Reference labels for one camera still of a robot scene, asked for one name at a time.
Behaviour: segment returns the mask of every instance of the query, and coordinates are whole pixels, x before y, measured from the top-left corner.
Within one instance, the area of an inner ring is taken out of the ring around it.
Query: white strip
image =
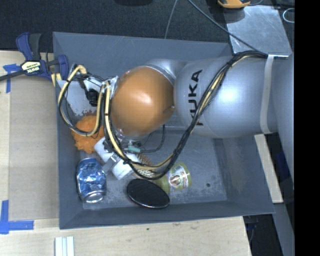
[[[73,236],[68,236],[66,238],[66,255],[75,256],[75,244]]]
[[[268,108],[271,91],[272,81],[272,63],[274,62],[274,56],[268,55],[264,67],[264,85],[262,91],[262,102],[260,111],[260,128],[264,134],[271,134],[268,128]]]
[[[56,237],[54,241],[55,256],[75,256],[74,237]]]
[[[263,134],[257,134],[254,136],[254,139],[256,142],[256,147],[258,149],[258,153],[260,155],[265,179],[268,184],[272,202],[274,204],[283,203],[284,199],[281,194],[276,171],[266,141],[266,136],[264,136]]]

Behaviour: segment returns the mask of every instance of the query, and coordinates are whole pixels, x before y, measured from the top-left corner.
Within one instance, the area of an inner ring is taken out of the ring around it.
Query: container label
[[[181,164],[173,167],[167,174],[170,190],[175,191],[189,187],[188,175],[189,173]]]

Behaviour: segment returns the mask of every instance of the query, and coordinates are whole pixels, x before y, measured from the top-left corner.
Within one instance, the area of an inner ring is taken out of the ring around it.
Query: aluminum can
[[[85,158],[79,162],[76,181],[79,196],[85,203],[100,202],[106,195],[106,175],[95,158]]]

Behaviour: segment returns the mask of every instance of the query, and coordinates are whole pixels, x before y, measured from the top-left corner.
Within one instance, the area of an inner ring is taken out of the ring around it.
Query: gray bin
[[[103,78],[124,72],[152,59],[196,61],[230,56],[226,43],[164,40],[124,36],[53,33],[54,55],[65,54],[69,64],[84,65]],[[60,87],[56,86],[56,95]],[[161,151],[150,155],[156,163],[169,155],[184,128],[174,114],[168,122]],[[191,135],[177,162],[189,169],[192,185],[170,194],[164,209],[146,209],[132,203],[126,195],[129,179],[107,175],[107,194],[98,204],[85,204],[78,195],[76,168],[88,157],[74,146],[70,129],[57,112],[59,227],[61,229],[179,222],[221,217],[274,213],[274,206],[254,137],[212,139]],[[150,147],[156,147],[161,130]]]

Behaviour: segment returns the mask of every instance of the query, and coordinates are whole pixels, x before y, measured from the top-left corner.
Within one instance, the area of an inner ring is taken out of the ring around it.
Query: wooden table
[[[20,52],[0,51],[0,76],[6,74],[2,69],[3,65],[13,63],[19,65],[23,61],[24,57]],[[32,77],[27,79],[29,82],[35,80]],[[9,178],[11,165],[13,165],[9,153],[10,136],[16,134],[10,132],[10,93],[6,93],[5,87],[6,82],[0,82],[0,201],[9,199],[10,202],[15,196],[9,194],[9,180],[14,182],[14,179]],[[274,203],[280,203],[282,197],[264,136],[256,136],[256,141],[259,153],[263,156],[262,165],[266,172],[272,200]],[[41,212],[42,209],[47,211],[46,204],[48,202],[41,202],[37,211]],[[34,219],[34,230],[0,234],[0,255],[52,256],[55,238],[69,236],[74,237],[76,256],[252,255],[242,217],[60,230],[59,219],[50,217],[50,212],[46,214],[43,216],[47,217]]]

